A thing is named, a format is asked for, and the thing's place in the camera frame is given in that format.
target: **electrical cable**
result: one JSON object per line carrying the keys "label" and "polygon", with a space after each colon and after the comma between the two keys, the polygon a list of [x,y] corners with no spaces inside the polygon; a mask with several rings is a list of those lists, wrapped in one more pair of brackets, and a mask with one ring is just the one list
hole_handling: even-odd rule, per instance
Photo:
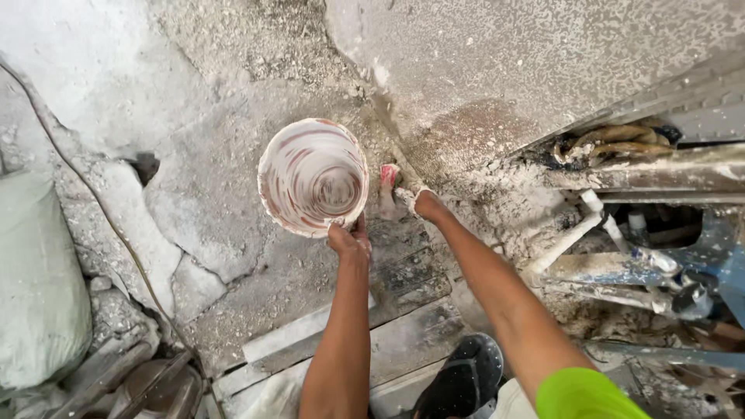
{"label": "electrical cable", "polygon": [[[132,245],[124,237],[124,234],[118,228],[116,228],[116,225],[114,224],[108,212],[104,208],[104,205],[101,203],[102,200],[101,200],[100,195],[95,191],[91,183],[83,176],[83,174],[72,165],[68,157],[62,152],[59,145],[54,140],[54,135],[51,132],[52,128],[49,127],[45,119],[41,117],[40,111],[39,111],[39,104],[36,103],[36,101],[34,100],[34,95],[31,94],[31,89],[33,89],[33,87],[29,88],[27,82],[22,80],[22,77],[20,75],[18,75],[15,71],[10,69],[10,66],[5,63],[5,60],[2,57],[0,57],[0,68],[5,70],[5,72],[8,73],[21,86],[24,93],[26,94],[26,97],[28,98],[28,102],[31,104],[31,108],[34,110],[34,114],[36,115],[37,120],[41,124],[42,129],[44,130],[44,133],[49,139],[51,146],[57,152],[57,155],[60,156],[60,159],[77,175],[78,178],[80,178],[80,181],[83,182],[86,188],[93,195],[93,199],[96,201],[96,204],[98,205],[98,207],[101,208],[101,212],[104,214],[104,218],[109,223],[109,226],[111,227],[111,229],[114,230],[114,234],[116,234],[119,240],[121,240],[121,243],[127,249],[127,252],[129,252],[130,256],[132,257],[132,260],[135,262],[135,266],[137,267],[137,270],[142,276],[142,279],[144,280],[145,285],[148,288],[148,292],[150,293],[150,296],[153,298],[153,302],[158,308],[158,311],[160,311],[160,315],[166,320],[166,322],[171,327],[171,329],[174,331],[174,333],[176,333],[176,336],[181,342],[181,344],[191,354],[191,357],[194,359],[194,363],[197,365],[197,369],[199,370],[200,375],[207,382],[207,386],[209,387],[210,393],[212,394],[212,398],[215,401],[215,405],[218,407],[220,418],[225,419],[225,412],[223,411],[222,406],[218,402],[218,399],[215,396],[215,392],[212,390],[212,383],[207,377],[207,374],[204,370],[204,366],[202,365],[202,362],[199,358],[199,353],[186,342],[186,338],[181,333],[181,331],[176,327],[176,324],[174,323],[174,321],[171,320],[171,318],[165,313],[165,310],[160,305],[160,301],[158,301],[158,297],[155,295],[155,291],[153,290],[152,284],[150,284],[150,279],[148,278],[148,274],[145,272],[145,268],[142,265],[142,261],[140,260],[139,256],[137,256],[137,252],[135,252],[134,248],[132,248]],[[64,129],[65,131],[69,131],[67,127],[65,127],[64,125],[60,123],[59,119],[57,119],[56,116],[54,116],[53,114],[49,116],[52,117],[54,119],[54,122],[57,124],[56,128],[61,128],[61,129]]]}

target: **black shoe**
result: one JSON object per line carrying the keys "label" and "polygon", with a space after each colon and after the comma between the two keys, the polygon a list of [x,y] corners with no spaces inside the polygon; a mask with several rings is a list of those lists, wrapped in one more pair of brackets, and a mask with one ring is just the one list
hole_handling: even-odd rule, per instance
{"label": "black shoe", "polygon": [[466,336],[419,396],[413,417],[473,415],[497,394],[502,364],[502,351],[494,339],[484,333]]}

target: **sack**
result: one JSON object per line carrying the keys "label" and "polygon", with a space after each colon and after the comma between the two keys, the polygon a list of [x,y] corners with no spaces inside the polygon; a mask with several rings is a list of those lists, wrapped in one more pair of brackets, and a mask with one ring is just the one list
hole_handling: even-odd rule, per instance
{"label": "sack", "polygon": [[41,174],[0,177],[0,319],[1,390],[62,378],[90,345],[88,291],[54,182]]}

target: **hole in floor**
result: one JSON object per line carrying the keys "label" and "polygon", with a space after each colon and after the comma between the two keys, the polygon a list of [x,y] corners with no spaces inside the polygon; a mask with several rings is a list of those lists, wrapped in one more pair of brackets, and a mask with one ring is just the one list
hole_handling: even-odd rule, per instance
{"label": "hole in floor", "polygon": [[160,160],[151,152],[137,153],[134,159],[127,159],[127,163],[137,172],[142,187],[148,185],[160,168]]}
{"label": "hole in floor", "polygon": [[652,249],[684,248],[701,236],[703,212],[686,205],[621,204],[613,216],[629,241]]}

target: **hand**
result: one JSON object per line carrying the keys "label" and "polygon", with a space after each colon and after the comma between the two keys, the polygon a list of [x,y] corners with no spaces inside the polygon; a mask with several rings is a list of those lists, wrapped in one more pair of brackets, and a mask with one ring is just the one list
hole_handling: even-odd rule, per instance
{"label": "hand", "polygon": [[370,253],[373,248],[367,239],[367,229],[365,228],[365,214],[360,214],[357,218],[356,225],[352,232],[344,230],[338,224],[332,223],[329,227],[329,247],[336,251],[339,259],[343,257],[362,258],[365,261],[370,260]]}
{"label": "hand", "polygon": [[419,193],[416,202],[414,202],[414,211],[432,223],[437,223],[444,216],[450,214],[448,207],[440,201],[434,192],[428,190]]}

